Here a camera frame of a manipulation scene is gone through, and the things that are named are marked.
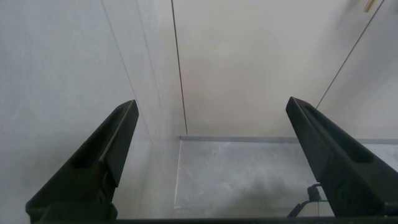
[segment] metal baseboard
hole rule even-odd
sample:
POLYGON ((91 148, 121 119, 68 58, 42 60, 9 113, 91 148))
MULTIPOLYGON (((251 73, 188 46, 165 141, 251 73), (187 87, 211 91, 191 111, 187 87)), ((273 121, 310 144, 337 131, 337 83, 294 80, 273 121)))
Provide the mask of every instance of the metal baseboard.
MULTIPOLYGON (((299 140, 297 138, 180 136, 180 139, 183 141, 299 143, 299 140)), ((357 141, 362 144, 398 144, 398 139, 357 139, 357 141)))

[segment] white wall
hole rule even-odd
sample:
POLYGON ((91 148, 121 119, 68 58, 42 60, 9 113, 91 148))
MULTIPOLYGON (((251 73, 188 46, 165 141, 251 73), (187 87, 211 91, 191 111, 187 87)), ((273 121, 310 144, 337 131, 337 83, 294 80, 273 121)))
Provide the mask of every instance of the white wall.
MULTIPOLYGON (((140 118, 115 206, 120 218, 171 215, 179 148, 167 107, 172 94, 159 97, 148 25, 136 26, 135 1, 124 2, 129 8, 122 3, 0 2, 0 223, 28 223, 25 203, 131 99, 140 118), (134 20, 115 21, 113 13, 134 20), (118 31, 120 22, 129 32, 118 31)), ((152 7, 143 6, 141 14, 152 7)))
POLYGON ((138 217, 171 217, 180 145, 177 130, 182 132, 176 119, 183 119, 177 53, 170 50, 169 33, 161 29, 165 23, 173 24, 171 2, 104 0, 104 6, 154 146, 138 217), (158 20, 159 11, 165 20, 158 20))
POLYGON ((318 109, 358 139, 398 139, 398 1, 384 1, 318 109))

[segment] white cabinet door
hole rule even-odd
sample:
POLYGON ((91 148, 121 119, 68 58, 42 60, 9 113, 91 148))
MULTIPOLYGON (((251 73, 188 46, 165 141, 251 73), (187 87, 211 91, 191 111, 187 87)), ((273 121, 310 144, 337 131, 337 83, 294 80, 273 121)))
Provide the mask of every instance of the white cabinet door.
POLYGON ((174 0, 189 136, 294 136, 378 8, 366 0, 174 0))
POLYGON ((374 16, 318 109, 360 139, 398 139, 398 1, 374 16))

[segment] concrete floor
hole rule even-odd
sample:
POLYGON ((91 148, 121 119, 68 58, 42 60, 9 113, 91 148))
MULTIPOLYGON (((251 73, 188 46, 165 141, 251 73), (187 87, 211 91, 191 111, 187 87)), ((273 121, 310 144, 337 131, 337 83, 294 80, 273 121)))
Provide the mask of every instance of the concrete floor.
MULTIPOLYGON (((398 146, 365 144, 398 170, 398 146)), ((298 143, 182 141, 175 217, 285 217, 316 180, 298 143)))

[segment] white panel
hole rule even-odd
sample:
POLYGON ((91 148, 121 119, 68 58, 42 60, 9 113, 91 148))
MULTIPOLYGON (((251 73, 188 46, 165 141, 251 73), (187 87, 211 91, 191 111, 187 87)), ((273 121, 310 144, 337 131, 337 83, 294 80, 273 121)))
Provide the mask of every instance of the white panel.
MULTIPOLYGON (((0 223, 29 223, 25 203, 134 95, 100 1, 1 1, 0 21, 0 223)), ((150 147, 140 118, 119 192, 142 189, 129 169, 150 147)))
POLYGON ((294 137, 289 97, 319 103, 378 7, 365 4, 175 0, 188 135, 294 137))
POLYGON ((398 139, 398 1, 384 1, 318 109, 354 138, 398 139))
MULTIPOLYGON (((165 47, 167 39, 153 1, 103 2, 153 143, 141 212, 136 217, 170 217, 180 145, 174 124, 183 119, 178 115, 183 109, 179 74, 174 71, 178 63, 173 64, 176 59, 172 59, 176 56, 165 47)), ((172 13, 171 6, 165 6, 172 13)))

